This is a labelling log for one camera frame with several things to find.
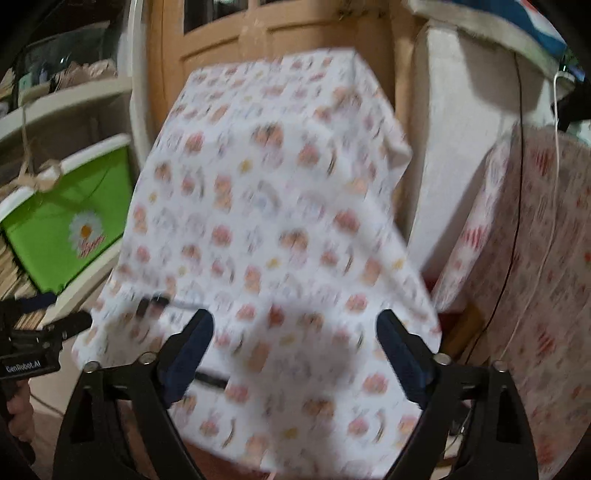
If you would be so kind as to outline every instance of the white shelf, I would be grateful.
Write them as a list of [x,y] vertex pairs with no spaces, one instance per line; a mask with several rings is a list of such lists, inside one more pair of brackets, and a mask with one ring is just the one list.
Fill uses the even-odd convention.
[[[97,80],[75,87],[59,90],[41,97],[26,106],[27,126],[51,116],[59,115],[88,106],[122,93],[131,93],[131,78]],[[20,132],[22,125],[22,107],[0,118],[0,143]]]

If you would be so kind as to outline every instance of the green box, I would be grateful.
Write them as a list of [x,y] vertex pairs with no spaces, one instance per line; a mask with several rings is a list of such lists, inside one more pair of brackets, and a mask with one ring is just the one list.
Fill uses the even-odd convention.
[[12,249],[42,292],[62,292],[123,235],[132,194],[129,142],[121,134],[81,150],[61,162],[64,175],[52,190],[20,188],[0,204]]

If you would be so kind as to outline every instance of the white daisy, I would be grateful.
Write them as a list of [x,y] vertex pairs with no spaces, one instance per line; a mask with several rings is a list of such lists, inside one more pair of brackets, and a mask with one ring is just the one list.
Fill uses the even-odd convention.
[[103,226],[95,212],[86,210],[77,213],[70,222],[70,243],[72,248],[81,250],[92,244],[103,234]]

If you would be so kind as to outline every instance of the door panel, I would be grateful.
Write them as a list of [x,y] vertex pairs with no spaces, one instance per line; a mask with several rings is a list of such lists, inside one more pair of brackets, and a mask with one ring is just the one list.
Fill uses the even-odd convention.
[[197,28],[215,18],[212,12],[219,10],[220,2],[201,0],[201,10],[193,8],[187,14],[192,17],[186,18],[190,8],[185,1],[197,0],[154,0],[152,5],[149,70],[156,131],[193,70],[317,48],[356,48],[394,100],[388,0],[261,0],[262,5],[259,0],[233,0],[232,8],[246,10]]

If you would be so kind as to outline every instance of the glass window pane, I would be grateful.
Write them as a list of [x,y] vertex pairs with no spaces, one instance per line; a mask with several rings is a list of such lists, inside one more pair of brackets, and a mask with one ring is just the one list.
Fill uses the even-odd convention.
[[248,0],[185,0],[184,32],[248,9]]

